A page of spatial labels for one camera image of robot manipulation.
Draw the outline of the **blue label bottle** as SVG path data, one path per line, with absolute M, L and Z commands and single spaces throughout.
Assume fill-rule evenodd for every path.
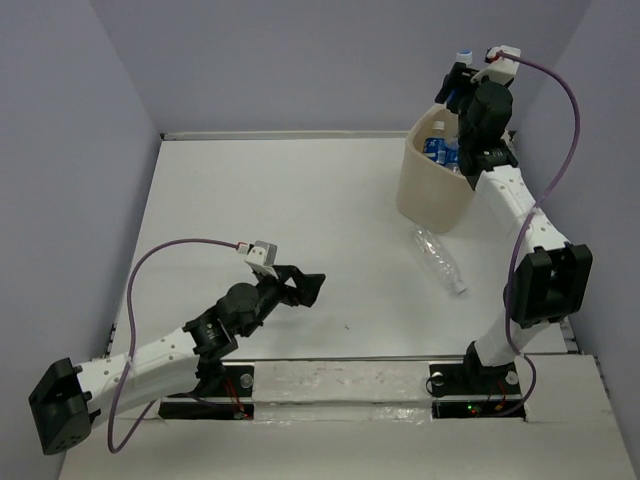
M 453 173 L 460 172 L 459 165 L 459 142 L 457 137 L 452 137 L 445 142 L 445 163 L 444 167 Z
M 426 138 L 423 146 L 423 154 L 434 163 L 444 166 L 446 164 L 447 144 L 445 140 L 445 122 L 436 120 L 432 124 L 431 133 Z
M 456 61 L 452 67 L 452 85 L 446 99 L 446 106 L 452 113 L 458 113 L 460 100 L 470 85 L 472 70 L 473 51 L 470 49 L 459 50 L 456 53 Z

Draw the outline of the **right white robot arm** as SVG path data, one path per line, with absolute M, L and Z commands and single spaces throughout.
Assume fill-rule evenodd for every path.
M 586 245 L 570 242 L 549 221 L 503 138 L 518 66 L 505 52 L 482 70 L 456 62 L 435 97 L 458 118 L 461 175 L 516 236 L 501 316 L 469 345 L 460 368 L 459 379 L 473 392 L 506 375 L 529 342 L 581 308 L 593 263 Z

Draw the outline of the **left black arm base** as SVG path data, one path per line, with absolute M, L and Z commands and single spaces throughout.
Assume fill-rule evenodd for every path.
M 225 373 L 209 396 L 175 394 L 161 400 L 157 413 L 164 420 L 250 421 L 255 416 L 255 365 L 226 363 Z

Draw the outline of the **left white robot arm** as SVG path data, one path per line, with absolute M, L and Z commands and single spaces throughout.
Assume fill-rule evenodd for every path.
M 326 280 L 291 265 L 233 285 L 212 307 L 162 338 L 119 354 L 75 364 L 53 362 L 28 397 L 41 449 L 56 455 L 78 445 L 116 414 L 162 397 L 206 397 L 224 378 L 222 360 L 280 304 L 310 308 Z

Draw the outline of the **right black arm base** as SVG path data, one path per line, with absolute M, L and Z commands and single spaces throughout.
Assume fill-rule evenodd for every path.
M 462 363 L 431 363 L 425 387 L 435 420 L 525 417 L 523 406 L 515 409 L 522 390 L 514 363 L 478 375 Z

